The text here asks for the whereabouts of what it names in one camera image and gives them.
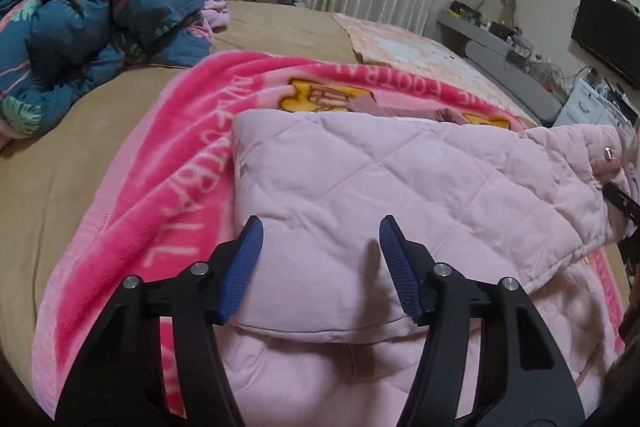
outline white cabinet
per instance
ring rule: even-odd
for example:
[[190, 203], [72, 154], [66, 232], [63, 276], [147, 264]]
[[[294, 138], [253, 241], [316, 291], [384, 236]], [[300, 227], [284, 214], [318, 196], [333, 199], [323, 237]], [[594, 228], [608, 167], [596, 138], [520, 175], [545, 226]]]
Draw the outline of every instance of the white cabinet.
[[627, 146], [631, 146], [636, 135], [631, 123], [583, 80], [578, 81], [554, 127], [574, 123], [612, 125], [623, 133]]
[[562, 108], [554, 127], [574, 123], [597, 124], [605, 111], [598, 93], [580, 80]]

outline desk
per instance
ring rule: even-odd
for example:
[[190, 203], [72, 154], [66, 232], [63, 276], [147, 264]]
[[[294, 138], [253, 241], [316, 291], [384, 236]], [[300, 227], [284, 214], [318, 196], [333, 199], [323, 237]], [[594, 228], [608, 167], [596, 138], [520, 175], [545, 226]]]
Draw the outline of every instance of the desk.
[[466, 58], [535, 120], [548, 126], [554, 123], [562, 104], [535, 78], [507, 62], [511, 47], [505, 41], [444, 10], [437, 21], [447, 48]]

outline electronics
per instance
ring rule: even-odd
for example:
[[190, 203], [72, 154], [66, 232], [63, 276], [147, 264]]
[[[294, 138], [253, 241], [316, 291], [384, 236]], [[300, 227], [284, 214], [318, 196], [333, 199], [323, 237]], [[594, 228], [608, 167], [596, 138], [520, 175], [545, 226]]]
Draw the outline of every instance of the electronics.
[[489, 33], [491, 33], [491, 35], [495, 35], [496, 37], [498, 37], [499, 39], [502, 39], [503, 41], [506, 41], [509, 37], [511, 37], [514, 34], [511, 28], [507, 28], [507, 26], [504, 26], [497, 22], [491, 23], [491, 26], [489, 26]]
[[620, 110], [631, 125], [635, 126], [636, 123], [638, 123], [638, 114], [629, 107], [622, 93], [615, 89], [609, 89], [607, 91], [607, 100]]
[[640, 18], [611, 0], [581, 0], [571, 38], [640, 89]]
[[469, 21], [475, 26], [480, 25], [480, 18], [482, 17], [481, 13], [477, 10], [474, 10], [470, 6], [467, 6], [460, 1], [453, 1], [449, 9], [453, 13], [457, 13], [458, 15], [460, 15], [460, 18], [463, 21]]

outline cartoon print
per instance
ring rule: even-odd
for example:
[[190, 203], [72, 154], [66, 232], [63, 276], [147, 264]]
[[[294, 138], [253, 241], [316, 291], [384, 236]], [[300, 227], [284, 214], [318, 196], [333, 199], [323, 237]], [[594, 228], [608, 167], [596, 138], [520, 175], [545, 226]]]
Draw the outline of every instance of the cartoon print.
[[351, 86], [325, 86], [313, 80], [292, 78], [289, 85], [296, 88], [293, 96], [284, 96], [278, 107], [288, 112], [296, 111], [346, 111], [350, 101], [363, 94], [374, 98], [367, 89]]
[[463, 113], [465, 118], [475, 125], [493, 125], [494, 127], [501, 127], [503, 129], [511, 130], [511, 122], [505, 118], [484, 118], [476, 114]]

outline pink fleece blanket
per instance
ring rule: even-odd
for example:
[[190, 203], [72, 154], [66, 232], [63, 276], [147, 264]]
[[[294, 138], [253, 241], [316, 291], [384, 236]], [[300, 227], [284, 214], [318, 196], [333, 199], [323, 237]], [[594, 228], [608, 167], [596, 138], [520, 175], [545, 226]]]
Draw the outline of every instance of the pink fleece blanket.
[[[452, 108], [479, 123], [524, 128], [514, 116], [473, 95], [380, 66], [231, 52], [180, 74], [118, 152], [47, 284], [32, 358], [34, 392], [45, 411], [54, 414], [79, 348], [124, 277], [173, 277], [206, 259], [218, 243], [236, 237], [234, 116], [255, 107], [346, 110], [362, 94], [384, 107]], [[615, 286], [606, 260], [604, 266], [600, 279], [611, 290]], [[622, 316], [615, 297], [609, 314]], [[168, 400], [180, 412], [171, 335], [166, 323], [163, 327]]]

